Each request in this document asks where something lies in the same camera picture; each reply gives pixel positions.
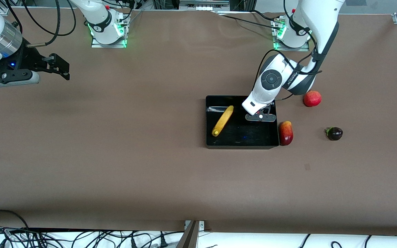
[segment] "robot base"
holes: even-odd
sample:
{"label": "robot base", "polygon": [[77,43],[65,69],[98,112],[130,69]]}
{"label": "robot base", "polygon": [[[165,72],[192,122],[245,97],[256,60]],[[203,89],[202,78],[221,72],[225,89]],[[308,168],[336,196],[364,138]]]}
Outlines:
{"label": "robot base", "polygon": [[[285,16],[281,15],[280,17],[275,18],[274,21],[271,21],[271,26],[282,28],[284,23],[285,23]],[[276,29],[271,29],[271,30],[272,30],[272,39],[274,41],[274,49],[277,49],[279,51],[296,51],[296,52],[309,52],[310,51],[308,41],[306,41],[306,43],[304,45],[302,45],[301,47],[297,47],[297,48],[288,47],[280,39],[278,39],[278,36],[282,35],[282,31],[276,30]]]}
{"label": "robot base", "polygon": [[[119,17],[123,18],[123,13],[119,13]],[[94,37],[91,40],[91,47],[93,48],[126,48],[126,43],[128,42],[128,33],[130,31],[130,19],[131,15],[128,16],[125,20],[120,22],[119,24],[122,27],[118,27],[118,32],[123,32],[124,35],[121,36],[117,41],[113,42],[112,44],[101,44],[99,43]]]}

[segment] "apple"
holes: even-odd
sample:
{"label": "apple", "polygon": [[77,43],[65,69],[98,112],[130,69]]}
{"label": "apple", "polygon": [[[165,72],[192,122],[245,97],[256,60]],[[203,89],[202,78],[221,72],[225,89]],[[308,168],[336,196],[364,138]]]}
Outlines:
{"label": "apple", "polygon": [[287,146],[293,140],[293,130],[292,123],[290,121],[285,121],[280,124],[278,128],[280,134],[280,145]]}
{"label": "apple", "polygon": [[304,105],[315,107],[321,102],[321,94],[318,91],[309,91],[304,95]]}

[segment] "mounting plate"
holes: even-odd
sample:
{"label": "mounting plate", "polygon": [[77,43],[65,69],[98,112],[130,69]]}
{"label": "mounting plate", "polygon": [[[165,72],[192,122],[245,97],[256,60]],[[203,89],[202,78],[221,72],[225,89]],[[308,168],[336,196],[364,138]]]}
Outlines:
{"label": "mounting plate", "polygon": [[[285,16],[281,15],[278,18],[275,18],[274,21],[271,21],[272,27],[282,28],[285,24]],[[309,52],[309,40],[307,40],[304,45],[297,48],[292,48],[286,46],[280,39],[278,39],[278,35],[281,35],[281,30],[271,29],[272,30],[272,40],[274,41],[274,49],[279,51],[296,51],[296,52]]]}
{"label": "mounting plate", "polygon": [[[191,221],[185,221],[185,230],[188,228],[190,222]],[[198,224],[198,231],[203,232],[205,230],[205,221],[199,221]]]}
{"label": "mounting plate", "polygon": [[[123,18],[123,13],[119,13],[119,18]],[[125,48],[126,43],[128,42],[128,33],[130,31],[130,19],[131,15],[129,15],[125,20],[120,22],[120,25],[124,25],[123,27],[118,28],[119,31],[123,31],[124,35],[120,37],[117,41],[112,44],[101,44],[94,37],[91,40],[91,47],[93,48]]]}

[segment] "wire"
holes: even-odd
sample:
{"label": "wire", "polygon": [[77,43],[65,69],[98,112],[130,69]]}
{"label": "wire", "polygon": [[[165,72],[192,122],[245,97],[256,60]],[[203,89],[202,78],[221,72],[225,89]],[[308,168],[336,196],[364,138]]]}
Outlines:
{"label": "wire", "polygon": [[82,234],[84,234],[84,232],[81,232],[80,234],[78,234],[78,235],[76,236],[76,238],[74,238],[73,242],[71,243],[71,248],[74,247],[74,244],[75,244],[76,240],[81,239],[81,238],[79,238],[79,236],[81,236]]}
{"label": "wire", "polygon": [[[20,237],[14,235],[14,237],[18,240],[12,240],[9,236],[7,236],[6,231],[8,230],[18,230],[18,231],[22,231],[24,233],[26,233],[26,240],[21,240],[20,238],[22,238],[22,233],[20,234]],[[54,237],[48,235],[48,234],[43,234],[42,232],[35,232],[35,231],[31,231],[31,230],[26,230],[26,229],[19,229],[19,228],[14,228],[14,227],[0,227],[0,232],[4,234],[4,236],[6,237],[6,240],[9,241],[11,243],[11,245],[13,246],[13,243],[21,243],[22,246],[24,246],[25,248],[26,245],[24,244],[24,242],[27,242],[30,247],[29,248],[33,248],[33,247],[38,247],[38,248],[44,248],[47,247],[47,245],[52,245],[56,248],[64,248],[63,245],[61,243],[59,243],[59,241],[57,239],[55,239]],[[29,234],[33,234],[33,237],[35,237],[36,239],[31,239]],[[44,237],[48,237],[49,239],[46,238],[38,238],[37,235],[35,234],[39,234],[39,236],[44,235]],[[47,242],[47,240],[53,241],[55,243],[57,243],[59,245],[59,247]]]}
{"label": "wire", "polygon": [[282,100],[286,100],[286,99],[290,98],[291,96],[293,96],[293,94],[290,94],[290,95],[287,96],[287,97],[284,97],[284,98],[281,98],[281,99],[275,99],[275,100],[276,100],[276,101],[282,101]]}
{"label": "wire", "polygon": [[24,220],[24,218],[21,217],[20,215],[18,215],[17,213],[15,213],[14,211],[12,211],[12,210],[0,209],[0,212],[3,212],[3,213],[10,213],[10,214],[12,214],[12,215],[15,215],[16,217],[18,217],[18,219],[20,219],[20,220],[22,221],[22,223],[23,223],[24,226],[27,228],[27,230],[30,229],[29,226],[27,225],[27,222]]}
{"label": "wire", "polygon": [[[30,13],[29,8],[27,8],[27,5],[26,5],[25,0],[21,0],[21,1],[22,1],[22,4],[24,4],[24,8],[26,9],[27,14],[30,16],[30,18],[32,19],[32,21],[33,21],[38,27],[40,27],[42,30],[46,31],[46,32],[49,33],[49,34],[53,34],[53,35],[54,35],[55,33],[51,32],[51,31],[48,31],[48,30],[47,30],[46,28],[44,28],[41,24],[39,24],[38,21],[36,21],[36,19],[35,19],[35,18],[32,16],[32,14]],[[71,3],[70,3],[69,0],[67,0],[67,3],[70,5],[71,12],[72,12],[72,14],[73,14],[73,28],[72,28],[71,31],[69,31],[68,33],[58,34],[58,36],[67,36],[67,35],[70,35],[71,33],[73,33],[73,31],[74,31],[75,28],[76,28],[76,14],[74,13],[73,6],[71,5]]]}
{"label": "wire", "polygon": [[119,243],[119,245],[118,245],[116,248],[120,248],[120,245],[122,245],[122,243],[125,242],[125,240],[126,240],[127,238],[131,237],[134,233],[135,233],[135,231],[132,231],[131,234],[129,234],[128,236],[126,236],[126,237]]}
{"label": "wire", "polygon": [[331,248],[335,248],[334,244],[337,244],[339,246],[339,248],[342,248],[341,244],[336,241],[332,241],[332,243],[330,244]]}
{"label": "wire", "polygon": [[310,39],[312,39],[313,44],[315,45],[315,52],[318,52],[318,44],[315,41],[315,38],[313,38],[313,35],[311,33],[307,33],[310,36]]}
{"label": "wire", "polygon": [[58,20],[57,20],[57,23],[56,23],[56,32],[54,33],[53,37],[52,37],[49,41],[47,41],[47,42],[45,43],[45,45],[52,44],[53,41],[55,41],[55,39],[56,39],[56,37],[58,36],[58,33],[59,33],[59,28],[60,28],[60,7],[59,7],[59,0],[55,0],[55,2],[56,2],[57,14],[58,14]]}
{"label": "wire", "polygon": [[367,248],[367,242],[368,242],[368,240],[370,239],[370,237],[371,237],[371,235],[369,235],[369,236],[365,239],[364,248]]}
{"label": "wire", "polygon": [[9,3],[8,0],[6,0],[6,4],[7,4],[7,8],[10,10],[10,13],[13,15],[14,19],[16,20],[16,22],[19,24],[19,31],[22,33],[22,24],[20,22],[20,20],[18,19],[18,17],[16,16],[16,14],[14,13],[13,9],[11,8],[11,5]]}
{"label": "wire", "polygon": [[286,0],[283,0],[283,9],[284,9],[284,13],[286,14],[287,18],[290,21],[290,16],[289,16],[289,14],[287,13],[287,10],[286,10]]}
{"label": "wire", "polygon": [[249,12],[251,12],[251,13],[252,13],[252,12],[253,12],[253,13],[257,13],[257,14],[259,14],[261,17],[263,17],[264,19],[269,20],[269,21],[274,21],[275,18],[280,17],[280,16],[276,16],[276,17],[274,17],[274,18],[269,18],[269,17],[263,15],[263,13],[261,13],[261,12],[258,11],[258,10],[251,10],[251,11],[249,11]]}
{"label": "wire", "polygon": [[301,244],[301,246],[299,248],[303,248],[304,245],[306,244],[307,239],[309,238],[310,234],[306,235],[306,237],[303,240],[303,243]]}
{"label": "wire", "polygon": [[[170,235],[170,234],[179,234],[179,233],[184,233],[184,232],[183,231],[170,232],[170,233],[164,234],[164,236]],[[162,237],[162,236],[160,235],[158,237],[155,237],[155,238],[151,239],[146,244],[142,245],[140,248],[144,248],[145,246],[147,246],[148,244],[151,244],[153,241],[155,241],[156,239],[159,239],[160,237]]]}
{"label": "wire", "polygon": [[242,4],[242,3],[244,3],[244,2],[246,2],[246,0],[240,1],[240,2],[237,4],[237,6],[235,6],[235,7],[233,8],[232,11],[236,10],[236,8],[238,8],[238,6],[240,6],[240,4]]}
{"label": "wire", "polygon": [[133,9],[130,9],[130,12],[127,14],[127,16],[120,19],[119,22],[126,20],[128,17],[130,17],[132,11],[133,11]]}
{"label": "wire", "polygon": [[153,243],[153,240],[151,239],[151,235],[150,234],[137,234],[137,235],[133,235],[133,237],[137,237],[137,236],[140,236],[140,235],[148,235],[148,237],[150,237],[150,241],[149,241],[150,245],[148,246],[148,248],[150,248],[151,244]]}
{"label": "wire", "polygon": [[123,8],[123,6],[120,4],[119,0],[115,0],[115,1],[121,8]]}
{"label": "wire", "polygon": [[104,2],[104,3],[108,3],[109,5],[122,7],[122,5],[119,5],[119,4],[110,3],[110,2],[107,2],[107,1],[105,1],[105,0],[101,0],[101,1]]}
{"label": "wire", "polygon": [[256,22],[251,22],[251,21],[243,20],[243,19],[236,18],[236,17],[233,17],[233,16],[228,16],[228,15],[223,15],[223,16],[224,16],[224,17],[227,17],[227,18],[231,18],[231,19],[236,19],[236,20],[239,20],[239,21],[242,21],[242,22],[248,22],[248,23],[252,23],[252,24],[255,24],[255,25],[259,25],[259,26],[263,26],[263,27],[268,27],[268,28],[276,29],[276,30],[279,30],[279,29],[280,29],[279,27],[273,27],[273,26],[270,26],[270,25],[264,25],[264,24],[260,24],[260,23],[256,23]]}

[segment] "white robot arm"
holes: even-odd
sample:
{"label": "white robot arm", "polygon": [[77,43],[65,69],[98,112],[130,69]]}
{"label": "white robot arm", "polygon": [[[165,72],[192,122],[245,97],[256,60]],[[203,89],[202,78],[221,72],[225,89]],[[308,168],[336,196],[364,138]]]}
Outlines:
{"label": "white robot arm", "polygon": [[[123,14],[109,9],[101,0],[71,0],[87,19],[93,37],[111,44],[124,35]],[[37,72],[56,73],[70,79],[69,64],[52,53],[40,55],[8,20],[0,15],[0,87],[39,83]]]}
{"label": "white robot arm", "polygon": [[101,0],[71,0],[87,19],[93,37],[101,44],[112,44],[124,35],[123,13],[106,8]]}
{"label": "white robot arm", "polygon": [[281,88],[294,95],[307,93],[316,73],[335,39],[339,24],[338,13],[345,0],[299,0],[292,16],[286,16],[281,41],[288,47],[301,47],[309,30],[317,43],[307,66],[284,58],[281,54],[269,57],[255,82],[254,89],[243,102],[251,115],[270,105]]}

